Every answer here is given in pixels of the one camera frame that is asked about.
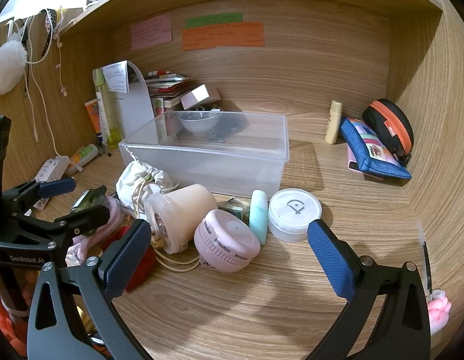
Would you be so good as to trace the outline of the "pink cloth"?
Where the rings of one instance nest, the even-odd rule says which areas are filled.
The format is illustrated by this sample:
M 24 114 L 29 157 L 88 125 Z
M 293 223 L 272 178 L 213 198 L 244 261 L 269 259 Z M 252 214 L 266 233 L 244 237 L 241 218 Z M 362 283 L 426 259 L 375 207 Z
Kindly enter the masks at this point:
M 111 236 L 122 223 L 123 212 L 119 201 L 115 197 L 106 197 L 104 205 L 110 214 L 108 222 L 99 227 L 92 235 L 80 235 L 73 238 L 65 258 L 69 267 L 80 265 L 86 261 L 89 250 Z

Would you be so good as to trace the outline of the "white drawstring cloth bag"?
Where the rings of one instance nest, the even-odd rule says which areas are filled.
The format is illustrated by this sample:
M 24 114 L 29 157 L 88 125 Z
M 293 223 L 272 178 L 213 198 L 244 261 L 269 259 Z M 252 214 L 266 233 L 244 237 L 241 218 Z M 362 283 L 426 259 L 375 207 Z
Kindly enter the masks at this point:
M 144 200 L 153 194 L 173 191 L 177 185 L 167 172 L 148 163 L 129 163 L 116 183 L 116 195 L 122 207 L 135 219 L 146 219 Z

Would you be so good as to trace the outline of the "beige cup with clear lid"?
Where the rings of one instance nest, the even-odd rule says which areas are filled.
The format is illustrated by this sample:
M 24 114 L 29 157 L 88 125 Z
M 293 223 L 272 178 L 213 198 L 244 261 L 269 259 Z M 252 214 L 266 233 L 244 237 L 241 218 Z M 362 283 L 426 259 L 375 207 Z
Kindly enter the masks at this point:
M 143 200 L 152 239 L 167 254 L 183 252 L 209 211 L 216 210 L 215 197 L 202 185 L 193 184 Z

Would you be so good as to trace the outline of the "pink round fan device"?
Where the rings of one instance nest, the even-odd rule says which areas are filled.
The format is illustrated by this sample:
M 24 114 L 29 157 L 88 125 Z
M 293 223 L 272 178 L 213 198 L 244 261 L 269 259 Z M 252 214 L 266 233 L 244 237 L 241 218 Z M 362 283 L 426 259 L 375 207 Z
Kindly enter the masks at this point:
M 194 232 L 200 264 L 220 272 L 244 269 L 261 251 L 256 235 L 227 211 L 209 211 Z

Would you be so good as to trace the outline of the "white round lidded jar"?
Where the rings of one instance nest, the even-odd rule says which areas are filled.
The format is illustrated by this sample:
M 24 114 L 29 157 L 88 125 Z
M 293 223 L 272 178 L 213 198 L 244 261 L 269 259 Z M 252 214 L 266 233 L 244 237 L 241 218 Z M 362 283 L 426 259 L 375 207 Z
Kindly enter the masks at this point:
M 319 200 L 303 189 L 282 189 L 270 198 L 269 230 L 279 240 L 301 242 L 307 239 L 309 224 L 320 219 Z

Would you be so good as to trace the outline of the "white power strip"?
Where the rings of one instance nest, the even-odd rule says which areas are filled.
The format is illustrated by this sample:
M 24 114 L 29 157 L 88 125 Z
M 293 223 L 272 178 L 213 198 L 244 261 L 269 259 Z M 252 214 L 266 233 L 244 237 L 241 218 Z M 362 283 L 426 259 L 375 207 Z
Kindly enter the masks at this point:
M 41 166 L 35 175 L 36 182 L 50 182 L 60 180 L 68 168 L 70 158 L 68 156 L 56 156 L 49 158 Z

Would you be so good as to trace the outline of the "orange snack packet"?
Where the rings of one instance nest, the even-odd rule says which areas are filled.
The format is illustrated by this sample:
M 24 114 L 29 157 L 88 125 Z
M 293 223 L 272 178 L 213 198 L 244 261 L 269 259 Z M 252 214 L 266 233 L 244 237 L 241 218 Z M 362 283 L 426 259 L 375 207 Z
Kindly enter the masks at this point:
M 93 125 L 95 133 L 97 135 L 101 134 L 100 128 L 100 117 L 99 117 L 99 107 L 98 107 L 98 99 L 95 98 L 90 100 L 89 102 L 85 103 L 85 107 L 89 116 L 89 119 Z

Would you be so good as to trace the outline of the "white curved paper stand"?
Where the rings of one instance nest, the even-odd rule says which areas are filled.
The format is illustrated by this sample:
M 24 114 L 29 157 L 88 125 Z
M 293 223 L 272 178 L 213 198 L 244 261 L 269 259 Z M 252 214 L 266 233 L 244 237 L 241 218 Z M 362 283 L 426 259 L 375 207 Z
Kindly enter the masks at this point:
M 154 118 L 143 74 L 128 60 L 102 67 L 106 83 L 115 94 L 115 114 L 122 138 L 128 137 Z

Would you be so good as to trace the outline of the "stack of books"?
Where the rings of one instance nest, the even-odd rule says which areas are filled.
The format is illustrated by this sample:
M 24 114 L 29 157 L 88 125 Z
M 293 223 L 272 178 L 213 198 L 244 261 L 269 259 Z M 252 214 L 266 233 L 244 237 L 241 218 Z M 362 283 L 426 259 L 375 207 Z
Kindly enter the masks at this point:
M 181 97 L 194 87 L 194 80 L 178 72 L 155 70 L 145 77 L 154 116 L 166 111 L 182 111 Z

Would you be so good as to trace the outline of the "clear plastic storage bin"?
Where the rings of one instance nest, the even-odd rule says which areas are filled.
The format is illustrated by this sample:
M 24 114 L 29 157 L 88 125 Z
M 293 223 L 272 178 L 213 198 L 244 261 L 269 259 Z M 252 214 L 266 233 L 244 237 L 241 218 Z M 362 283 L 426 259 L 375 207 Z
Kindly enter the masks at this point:
M 167 172 L 175 185 L 201 184 L 215 194 L 279 190 L 290 158 L 285 116 L 220 111 L 211 133 L 197 137 L 182 126 L 180 112 L 166 111 L 121 141 L 124 162 L 141 160 Z

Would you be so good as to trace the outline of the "white small box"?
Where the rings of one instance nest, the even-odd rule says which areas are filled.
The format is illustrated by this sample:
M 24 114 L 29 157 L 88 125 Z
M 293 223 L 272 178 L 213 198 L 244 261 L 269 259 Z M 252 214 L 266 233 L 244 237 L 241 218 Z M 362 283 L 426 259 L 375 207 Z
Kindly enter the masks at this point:
M 191 110 L 197 106 L 215 103 L 220 100 L 221 95 L 218 90 L 215 87 L 206 84 L 202 84 L 181 96 L 182 108 L 185 111 Z

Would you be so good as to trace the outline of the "black orange zip case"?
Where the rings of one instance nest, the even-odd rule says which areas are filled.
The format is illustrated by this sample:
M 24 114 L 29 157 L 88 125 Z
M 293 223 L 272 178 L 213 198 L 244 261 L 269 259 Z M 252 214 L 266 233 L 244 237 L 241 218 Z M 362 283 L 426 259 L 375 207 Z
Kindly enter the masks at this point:
M 362 119 L 404 167 L 414 148 L 414 132 L 405 113 L 386 98 L 374 100 L 363 111 Z

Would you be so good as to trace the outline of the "cream lotion bottle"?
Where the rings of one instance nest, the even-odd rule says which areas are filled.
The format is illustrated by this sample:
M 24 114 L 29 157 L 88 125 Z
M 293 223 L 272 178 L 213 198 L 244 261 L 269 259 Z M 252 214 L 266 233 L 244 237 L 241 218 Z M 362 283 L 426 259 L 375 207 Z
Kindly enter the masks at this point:
M 333 145 L 339 134 L 339 127 L 342 119 L 343 104 L 333 100 L 330 104 L 329 119 L 325 135 L 326 143 Z

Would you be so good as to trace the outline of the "green sticky note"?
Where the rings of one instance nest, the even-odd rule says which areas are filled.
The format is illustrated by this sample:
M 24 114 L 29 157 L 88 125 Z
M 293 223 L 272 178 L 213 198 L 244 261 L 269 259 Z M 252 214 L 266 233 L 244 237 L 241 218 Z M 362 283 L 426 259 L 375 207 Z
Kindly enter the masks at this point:
M 185 28 L 197 28 L 216 24 L 240 23 L 243 21 L 243 14 L 239 12 L 220 13 L 206 16 L 196 16 L 185 21 Z

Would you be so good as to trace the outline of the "orange sticky note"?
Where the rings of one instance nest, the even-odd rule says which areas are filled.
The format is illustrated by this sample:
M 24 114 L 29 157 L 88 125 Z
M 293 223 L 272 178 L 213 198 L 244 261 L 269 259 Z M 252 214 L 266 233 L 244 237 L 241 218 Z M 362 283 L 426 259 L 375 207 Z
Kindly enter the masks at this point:
M 264 47 L 264 24 L 237 22 L 182 30 L 184 51 L 229 46 Z

